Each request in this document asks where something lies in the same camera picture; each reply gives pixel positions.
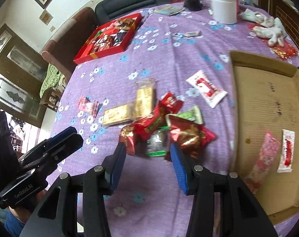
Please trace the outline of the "purple floral tablecloth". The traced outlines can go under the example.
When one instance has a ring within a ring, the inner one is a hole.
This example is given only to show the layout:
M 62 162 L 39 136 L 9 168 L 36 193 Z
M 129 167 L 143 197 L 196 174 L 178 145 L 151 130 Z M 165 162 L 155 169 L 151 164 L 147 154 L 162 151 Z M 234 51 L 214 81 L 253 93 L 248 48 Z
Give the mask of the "purple floral tablecloth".
M 61 97 L 51 135 L 74 127 L 83 145 L 48 176 L 84 174 L 76 197 L 78 221 L 97 224 L 94 167 L 114 153 L 127 154 L 117 189 L 103 196 L 112 236 L 185 236 L 193 197 L 181 190 L 174 166 L 150 150 L 166 130 L 204 169 L 247 177 L 267 133 L 281 149 L 256 197 L 269 215 L 299 210 L 299 54 L 280 58 L 242 16 L 220 23 L 207 9 L 178 16 L 156 9 L 122 53 L 79 64 Z M 292 172 L 279 173 L 284 131 L 293 131 Z

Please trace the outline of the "red gold foil snack packet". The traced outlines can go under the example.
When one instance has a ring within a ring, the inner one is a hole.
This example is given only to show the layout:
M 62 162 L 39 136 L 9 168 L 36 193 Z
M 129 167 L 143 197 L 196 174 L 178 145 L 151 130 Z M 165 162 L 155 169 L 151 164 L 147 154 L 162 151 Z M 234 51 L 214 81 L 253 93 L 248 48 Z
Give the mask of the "red gold foil snack packet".
M 185 155 L 196 162 L 206 146 L 216 140 L 216 135 L 203 124 L 170 115 L 170 141 L 178 143 Z

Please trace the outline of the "red long snack packet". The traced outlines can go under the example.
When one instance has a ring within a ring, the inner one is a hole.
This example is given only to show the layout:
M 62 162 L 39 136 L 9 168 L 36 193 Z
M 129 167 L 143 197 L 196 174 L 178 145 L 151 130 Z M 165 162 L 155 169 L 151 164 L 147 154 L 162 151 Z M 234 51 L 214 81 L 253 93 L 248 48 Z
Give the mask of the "red long snack packet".
M 165 125 L 166 112 L 166 107 L 162 102 L 158 102 L 150 115 L 134 123 L 134 129 L 141 139 L 148 140 L 154 131 Z

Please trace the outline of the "white red square snack packet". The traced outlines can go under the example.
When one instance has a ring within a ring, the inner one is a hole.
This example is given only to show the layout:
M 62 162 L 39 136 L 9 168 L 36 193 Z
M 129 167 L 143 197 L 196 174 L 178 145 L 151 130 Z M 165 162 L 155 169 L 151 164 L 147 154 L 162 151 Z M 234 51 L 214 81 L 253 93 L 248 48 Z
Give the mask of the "white red square snack packet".
M 215 86 L 202 70 L 197 71 L 186 81 L 202 95 L 207 104 L 214 109 L 228 94 L 225 90 Z

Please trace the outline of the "dark green-edged snack packet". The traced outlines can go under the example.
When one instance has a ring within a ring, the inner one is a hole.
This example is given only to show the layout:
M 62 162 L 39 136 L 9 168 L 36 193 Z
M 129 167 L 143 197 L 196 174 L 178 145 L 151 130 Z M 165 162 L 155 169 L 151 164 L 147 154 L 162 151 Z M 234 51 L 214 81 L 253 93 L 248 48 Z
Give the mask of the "dark green-edged snack packet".
M 146 155 L 149 157 L 166 156 L 170 147 L 170 128 L 163 126 L 154 131 L 147 140 Z

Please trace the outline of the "yellow biscuit packet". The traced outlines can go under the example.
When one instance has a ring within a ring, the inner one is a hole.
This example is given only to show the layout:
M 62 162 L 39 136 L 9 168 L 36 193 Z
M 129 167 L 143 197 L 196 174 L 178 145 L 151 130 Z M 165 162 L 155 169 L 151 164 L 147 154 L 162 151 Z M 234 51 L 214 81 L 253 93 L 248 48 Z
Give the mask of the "yellow biscuit packet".
M 156 80 L 153 78 L 136 82 L 137 94 L 134 115 L 136 118 L 146 117 L 154 108 Z
M 134 102 L 107 109 L 103 115 L 103 125 L 111 126 L 133 121 L 135 119 L 134 109 Z

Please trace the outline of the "red snack gift box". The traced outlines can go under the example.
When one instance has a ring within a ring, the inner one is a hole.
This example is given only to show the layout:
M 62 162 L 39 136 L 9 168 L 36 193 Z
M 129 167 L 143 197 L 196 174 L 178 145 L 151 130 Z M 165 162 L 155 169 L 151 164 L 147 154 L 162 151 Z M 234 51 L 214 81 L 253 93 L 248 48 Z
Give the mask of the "red snack gift box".
M 141 13 L 134 13 L 99 26 L 84 43 L 73 61 L 79 65 L 93 59 L 122 53 L 133 39 L 141 20 Z

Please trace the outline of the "red gold paper decoration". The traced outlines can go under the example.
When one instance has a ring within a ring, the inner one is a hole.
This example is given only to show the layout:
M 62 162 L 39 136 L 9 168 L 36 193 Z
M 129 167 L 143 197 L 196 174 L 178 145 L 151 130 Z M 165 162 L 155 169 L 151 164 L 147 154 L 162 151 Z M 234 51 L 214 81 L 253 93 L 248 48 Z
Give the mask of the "red gold paper decoration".
M 282 24 L 274 24 L 265 27 L 258 24 L 248 24 L 251 34 L 254 34 L 262 40 L 269 49 L 282 59 L 289 59 L 293 56 L 299 56 L 298 50 L 287 41 L 287 33 Z

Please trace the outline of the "white red slim snack packet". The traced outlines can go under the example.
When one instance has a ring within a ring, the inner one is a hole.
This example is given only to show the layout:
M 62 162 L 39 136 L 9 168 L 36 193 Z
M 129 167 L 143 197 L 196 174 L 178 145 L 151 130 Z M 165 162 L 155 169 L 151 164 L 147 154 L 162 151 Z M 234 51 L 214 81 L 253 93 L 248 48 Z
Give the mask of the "white red slim snack packet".
M 295 132 L 282 130 L 282 149 L 277 173 L 292 172 L 292 163 L 294 157 Z

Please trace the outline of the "green white snack packet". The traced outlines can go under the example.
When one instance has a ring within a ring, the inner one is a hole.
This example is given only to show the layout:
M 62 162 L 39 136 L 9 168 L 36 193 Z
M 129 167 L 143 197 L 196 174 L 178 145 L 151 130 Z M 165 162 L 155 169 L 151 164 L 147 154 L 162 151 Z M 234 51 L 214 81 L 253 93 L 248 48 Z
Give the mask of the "green white snack packet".
M 194 105 L 188 111 L 180 112 L 180 113 L 177 113 L 177 114 L 167 114 L 165 116 L 165 119 L 166 119 L 168 127 L 171 126 L 171 120 L 170 120 L 171 116 L 183 118 L 183 119 L 195 122 L 196 124 L 203 124 L 204 123 L 203 122 L 202 113 L 201 113 L 201 111 L 199 109 L 199 106 L 197 106 L 197 105 Z

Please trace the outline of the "small red candy packet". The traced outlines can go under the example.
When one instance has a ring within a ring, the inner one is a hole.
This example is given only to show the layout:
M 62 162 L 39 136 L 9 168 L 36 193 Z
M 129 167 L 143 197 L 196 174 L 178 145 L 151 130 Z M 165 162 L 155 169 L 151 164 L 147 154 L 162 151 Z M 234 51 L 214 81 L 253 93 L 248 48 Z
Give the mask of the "small red candy packet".
M 167 92 L 160 100 L 160 102 L 169 110 L 172 114 L 177 114 L 182 108 L 184 102 L 179 100 L 173 93 Z

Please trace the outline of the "colourful booklet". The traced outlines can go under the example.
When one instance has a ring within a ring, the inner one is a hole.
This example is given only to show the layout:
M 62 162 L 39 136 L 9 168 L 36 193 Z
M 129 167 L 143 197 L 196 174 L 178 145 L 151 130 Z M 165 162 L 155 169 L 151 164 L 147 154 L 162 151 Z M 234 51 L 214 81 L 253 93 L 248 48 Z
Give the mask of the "colourful booklet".
M 184 10 L 185 8 L 173 7 L 171 5 L 168 5 L 166 7 L 156 9 L 154 12 L 165 16 L 174 16 Z

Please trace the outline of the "pink cartoon snack packet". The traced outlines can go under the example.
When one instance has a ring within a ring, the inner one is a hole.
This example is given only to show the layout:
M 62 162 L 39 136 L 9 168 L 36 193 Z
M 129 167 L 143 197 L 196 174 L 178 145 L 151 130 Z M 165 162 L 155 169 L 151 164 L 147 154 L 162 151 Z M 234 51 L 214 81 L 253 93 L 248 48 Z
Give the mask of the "pink cartoon snack packet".
M 264 182 L 280 146 L 280 141 L 273 137 L 270 131 L 267 130 L 258 159 L 251 172 L 244 178 L 244 182 L 252 194 L 255 194 Z

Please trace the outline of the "pink red snack packet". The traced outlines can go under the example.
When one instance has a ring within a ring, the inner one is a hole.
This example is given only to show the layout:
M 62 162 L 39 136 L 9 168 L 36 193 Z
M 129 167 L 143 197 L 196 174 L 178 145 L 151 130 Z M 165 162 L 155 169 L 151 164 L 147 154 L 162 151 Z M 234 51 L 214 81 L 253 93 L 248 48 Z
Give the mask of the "pink red snack packet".
M 101 104 L 98 101 L 90 101 L 87 97 L 81 95 L 78 101 L 77 108 L 80 111 L 88 113 L 93 118 L 97 117 L 97 114 L 101 108 Z

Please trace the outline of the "small red gold candy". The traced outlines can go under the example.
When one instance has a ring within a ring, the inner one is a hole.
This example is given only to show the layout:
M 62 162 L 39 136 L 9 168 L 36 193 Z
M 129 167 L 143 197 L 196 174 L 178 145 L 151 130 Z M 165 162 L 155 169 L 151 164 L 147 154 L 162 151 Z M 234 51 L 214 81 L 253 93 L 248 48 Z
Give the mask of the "small red gold candy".
M 126 146 L 126 153 L 135 156 L 137 152 L 137 144 L 139 143 L 139 135 L 137 134 L 134 124 L 124 126 L 119 134 L 119 142 Z

